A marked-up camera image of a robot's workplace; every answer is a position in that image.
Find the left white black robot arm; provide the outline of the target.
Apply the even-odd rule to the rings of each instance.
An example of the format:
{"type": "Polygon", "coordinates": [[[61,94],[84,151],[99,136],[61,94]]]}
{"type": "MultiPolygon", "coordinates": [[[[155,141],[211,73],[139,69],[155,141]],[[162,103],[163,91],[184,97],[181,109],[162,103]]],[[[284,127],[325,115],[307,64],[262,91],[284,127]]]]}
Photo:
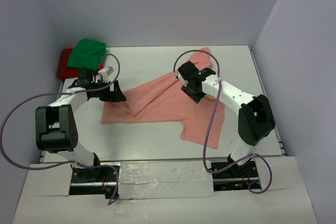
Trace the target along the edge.
{"type": "Polygon", "coordinates": [[[37,148],[72,161],[74,167],[84,169],[83,173],[90,181],[99,180],[103,169],[98,156],[80,144],[74,113],[92,98],[103,102],[127,100],[117,78],[109,80],[113,72],[112,67],[103,67],[98,72],[80,69],[78,78],[65,93],[55,102],[35,111],[37,148]]]}

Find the salmon pink t-shirt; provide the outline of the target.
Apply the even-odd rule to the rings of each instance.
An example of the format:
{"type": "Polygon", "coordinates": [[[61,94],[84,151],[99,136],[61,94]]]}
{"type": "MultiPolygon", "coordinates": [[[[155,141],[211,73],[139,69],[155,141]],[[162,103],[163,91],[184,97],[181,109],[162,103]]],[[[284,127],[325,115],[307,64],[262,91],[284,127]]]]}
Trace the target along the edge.
{"type": "MultiPolygon", "coordinates": [[[[206,95],[195,103],[182,90],[181,83],[169,72],[124,92],[125,102],[106,102],[101,123],[180,122],[181,139],[204,144],[215,98],[206,95]]],[[[225,118],[225,106],[219,103],[209,134],[208,147],[217,149],[225,118]]]]}

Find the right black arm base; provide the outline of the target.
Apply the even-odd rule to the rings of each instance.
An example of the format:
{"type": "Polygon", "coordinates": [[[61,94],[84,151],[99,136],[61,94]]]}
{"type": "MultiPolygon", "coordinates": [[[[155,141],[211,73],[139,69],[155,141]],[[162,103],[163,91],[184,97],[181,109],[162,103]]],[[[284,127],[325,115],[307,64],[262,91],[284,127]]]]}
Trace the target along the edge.
{"type": "Polygon", "coordinates": [[[231,191],[251,189],[261,190],[259,176],[254,161],[250,161],[244,168],[235,171],[230,168],[218,174],[213,174],[214,191],[231,191]]]}

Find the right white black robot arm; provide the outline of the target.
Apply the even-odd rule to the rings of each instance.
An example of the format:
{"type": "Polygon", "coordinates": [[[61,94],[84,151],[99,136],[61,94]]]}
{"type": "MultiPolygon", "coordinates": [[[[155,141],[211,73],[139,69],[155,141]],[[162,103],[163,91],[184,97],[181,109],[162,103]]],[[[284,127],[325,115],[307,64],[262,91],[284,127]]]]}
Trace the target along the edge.
{"type": "Polygon", "coordinates": [[[174,75],[182,82],[182,91],[194,102],[199,103],[206,95],[216,99],[205,135],[203,158],[218,104],[221,102],[236,113],[240,139],[228,156],[228,171],[233,177],[240,177],[245,173],[246,164],[254,156],[258,143],[276,127],[268,98],[263,94],[246,93],[222,80],[210,68],[199,70],[191,61],[182,64],[174,75]]]}

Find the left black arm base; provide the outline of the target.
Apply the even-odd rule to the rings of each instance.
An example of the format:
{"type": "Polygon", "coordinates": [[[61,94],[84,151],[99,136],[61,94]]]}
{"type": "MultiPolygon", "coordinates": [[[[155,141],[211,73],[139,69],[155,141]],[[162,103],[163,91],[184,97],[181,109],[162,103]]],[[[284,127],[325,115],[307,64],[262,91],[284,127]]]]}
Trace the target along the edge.
{"type": "Polygon", "coordinates": [[[108,168],[112,165],[103,165],[101,168],[85,169],[72,168],[69,195],[104,195],[105,199],[117,199],[118,192],[113,194],[116,182],[119,165],[113,165],[113,168],[108,168]]]}

